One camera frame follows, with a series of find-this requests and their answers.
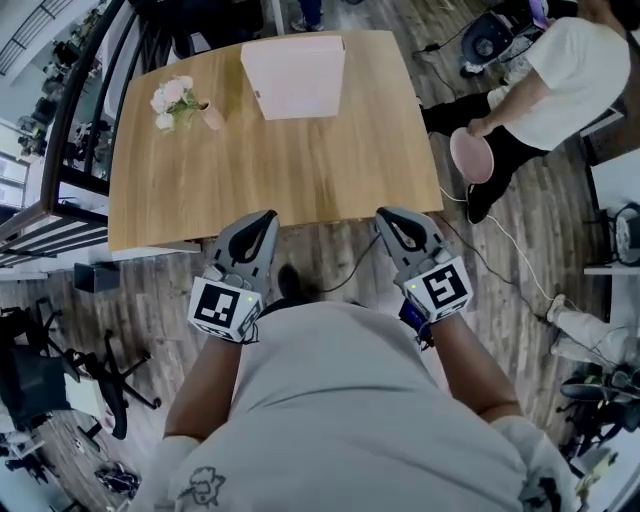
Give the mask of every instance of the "wooden table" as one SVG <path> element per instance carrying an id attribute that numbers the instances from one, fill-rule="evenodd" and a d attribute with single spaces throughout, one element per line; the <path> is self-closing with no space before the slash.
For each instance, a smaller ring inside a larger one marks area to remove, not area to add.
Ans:
<path id="1" fill-rule="evenodd" d="M 429 139 L 393 34 L 339 34 L 346 60 L 333 118 L 265 121 L 241 45 L 134 80 L 115 144 L 110 249 L 213 236 L 269 208 L 282 226 L 373 217 L 380 206 L 442 209 Z M 149 101 L 175 75 L 192 76 L 196 96 L 218 106 L 222 130 L 198 117 L 169 134 L 156 128 Z"/>

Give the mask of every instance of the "white sneaker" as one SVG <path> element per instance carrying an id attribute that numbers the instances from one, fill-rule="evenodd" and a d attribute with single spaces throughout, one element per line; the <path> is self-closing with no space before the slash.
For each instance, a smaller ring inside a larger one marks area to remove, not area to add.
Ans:
<path id="1" fill-rule="evenodd" d="M 481 66 L 480 64 L 471 64 L 471 62 L 465 62 L 464 69 L 469 73 L 478 75 L 484 71 L 484 66 Z"/>
<path id="2" fill-rule="evenodd" d="M 549 310 L 547 311 L 548 322 L 552 324 L 556 323 L 556 320 L 558 319 L 558 309 L 564 307 L 564 301 L 566 299 L 567 297 L 562 294 L 556 295 L 555 299 L 553 299 L 553 302 L 551 303 L 551 306 L 549 307 Z"/>
<path id="3" fill-rule="evenodd" d="M 296 32 L 322 32 L 324 25 L 322 22 L 317 25 L 309 25 L 307 20 L 304 19 L 304 16 L 302 16 L 299 20 L 291 22 L 291 28 Z"/>

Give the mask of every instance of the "window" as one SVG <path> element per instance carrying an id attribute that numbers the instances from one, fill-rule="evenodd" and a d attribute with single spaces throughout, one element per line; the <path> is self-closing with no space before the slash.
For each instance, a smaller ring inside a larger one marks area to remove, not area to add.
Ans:
<path id="1" fill-rule="evenodd" d="M 22 208 L 27 167 L 0 154 L 0 204 Z"/>

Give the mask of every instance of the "pink plate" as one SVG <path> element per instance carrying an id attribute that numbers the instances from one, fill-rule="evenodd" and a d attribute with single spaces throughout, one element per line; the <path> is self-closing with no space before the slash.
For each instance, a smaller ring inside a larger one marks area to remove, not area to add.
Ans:
<path id="1" fill-rule="evenodd" d="M 451 134 L 453 163 L 469 183 L 486 183 L 493 174 L 493 151 L 484 137 L 472 137 L 466 128 Z"/>

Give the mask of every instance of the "hand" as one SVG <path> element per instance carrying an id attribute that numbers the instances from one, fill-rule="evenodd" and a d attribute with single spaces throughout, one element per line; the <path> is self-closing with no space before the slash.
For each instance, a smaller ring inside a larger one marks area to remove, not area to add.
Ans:
<path id="1" fill-rule="evenodd" d="M 467 132 L 473 137 L 486 137 L 493 131 L 493 126 L 487 123 L 486 118 L 472 119 L 467 126 Z"/>

